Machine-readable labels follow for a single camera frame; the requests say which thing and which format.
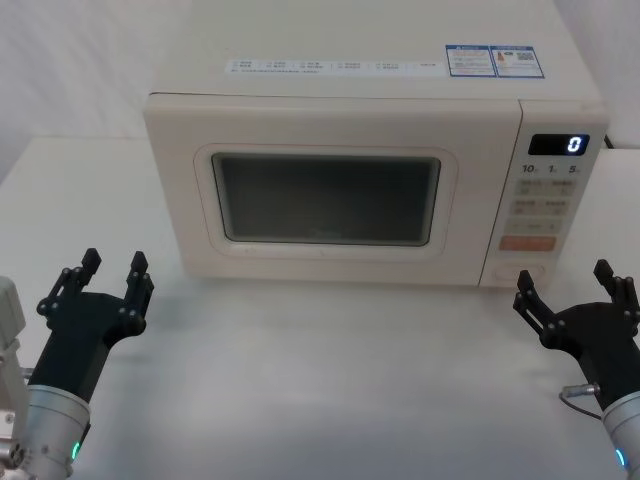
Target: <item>white table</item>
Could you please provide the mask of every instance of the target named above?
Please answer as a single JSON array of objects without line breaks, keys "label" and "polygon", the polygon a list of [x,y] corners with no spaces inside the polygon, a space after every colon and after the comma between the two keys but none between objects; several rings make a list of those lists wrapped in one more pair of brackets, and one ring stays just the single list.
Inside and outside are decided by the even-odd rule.
[{"label": "white table", "polygon": [[[639,187],[640,151],[602,153],[553,308],[606,299],[597,258],[640,278]],[[576,362],[540,346],[513,291],[187,278],[144,140],[38,139],[2,184],[24,366],[49,334],[37,301],[87,247],[89,290],[123,294],[136,249],[156,290],[107,361],[74,478],[624,478],[603,427],[556,398]]]}]

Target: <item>black robotic gripper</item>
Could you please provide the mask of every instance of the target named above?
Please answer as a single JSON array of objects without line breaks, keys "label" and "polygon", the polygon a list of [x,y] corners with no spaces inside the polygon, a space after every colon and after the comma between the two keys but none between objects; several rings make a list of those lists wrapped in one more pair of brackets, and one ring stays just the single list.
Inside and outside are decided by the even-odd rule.
[{"label": "black robotic gripper", "polygon": [[598,385],[596,399],[604,410],[640,391],[640,351],[633,339],[638,334],[640,307],[631,277],[614,277],[606,260],[599,260],[593,273],[611,303],[587,303],[554,313],[540,300],[531,275],[523,270],[513,308],[544,347],[567,352],[578,361],[587,381]]},{"label": "black robotic gripper", "polygon": [[153,292],[144,254],[133,257],[123,299],[82,291],[100,262],[96,249],[88,249],[82,266],[62,270],[51,293],[38,304],[51,335],[30,385],[56,387],[89,402],[111,347],[144,331]]}]

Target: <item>robotic arm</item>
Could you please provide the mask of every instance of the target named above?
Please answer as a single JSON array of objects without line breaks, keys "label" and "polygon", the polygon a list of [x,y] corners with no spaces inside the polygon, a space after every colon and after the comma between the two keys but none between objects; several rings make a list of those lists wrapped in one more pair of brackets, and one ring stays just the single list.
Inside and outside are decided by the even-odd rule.
[{"label": "robotic arm", "polygon": [[13,283],[0,277],[0,462],[2,480],[62,480],[73,473],[89,428],[89,401],[111,347],[140,335],[153,282],[136,252],[124,299],[86,293],[101,259],[87,250],[82,266],[65,268],[38,304],[51,335],[30,375],[18,365],[17,334],[25,322]]},{"label": "robotic arm", "polygon": [[602,421],[629,479],[640,480],[640,306],[631,277],[614,277],[605,260],[594,274],[611,303],[589,303],[554,313],[535,290],[529,272],[518,279],[513,308],[540,337],[546,348],[574,357],[588,385],[568,387],[561,398],[593,394],[603,410]]}]

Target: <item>microwave oven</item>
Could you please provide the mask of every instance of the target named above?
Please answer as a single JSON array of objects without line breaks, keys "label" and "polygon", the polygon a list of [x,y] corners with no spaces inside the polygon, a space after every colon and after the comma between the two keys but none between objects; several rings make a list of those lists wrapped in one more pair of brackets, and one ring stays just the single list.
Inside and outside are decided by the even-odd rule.
[{"label": "microwave oven", "polygon": [[552,0],[197,0],[145,107],[187,272],[547,282],[604,137]]}]

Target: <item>cable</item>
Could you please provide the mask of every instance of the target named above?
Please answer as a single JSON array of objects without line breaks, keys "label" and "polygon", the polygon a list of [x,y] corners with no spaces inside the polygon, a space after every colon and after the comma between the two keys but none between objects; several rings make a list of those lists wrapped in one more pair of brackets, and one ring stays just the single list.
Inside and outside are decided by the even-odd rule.
[{"label": "cable", "polygon": [[571,403],[564,396],[564,392],[560,392],[558,394],[558,398],[560,399],[560,401],[562,403],[564,403],[567,407],[571,408],[572,410],[575,410],[576,412],[582,413],[583,415],[587,415],[588,417],[595,418],[596,420],[602,420],[602,417],[600,415],[598,415],[597,413],[590,412],[589,410],[585,410],[585,409],[580,408],[577,405],[574,405],[573,403]]},{"label": "cable", "polygon": [[609,138],[609,135],[604,136],[604,144],[607,146],[609,150],[613,150],[614,148],[616,148],[613,146],[613,142]]}]

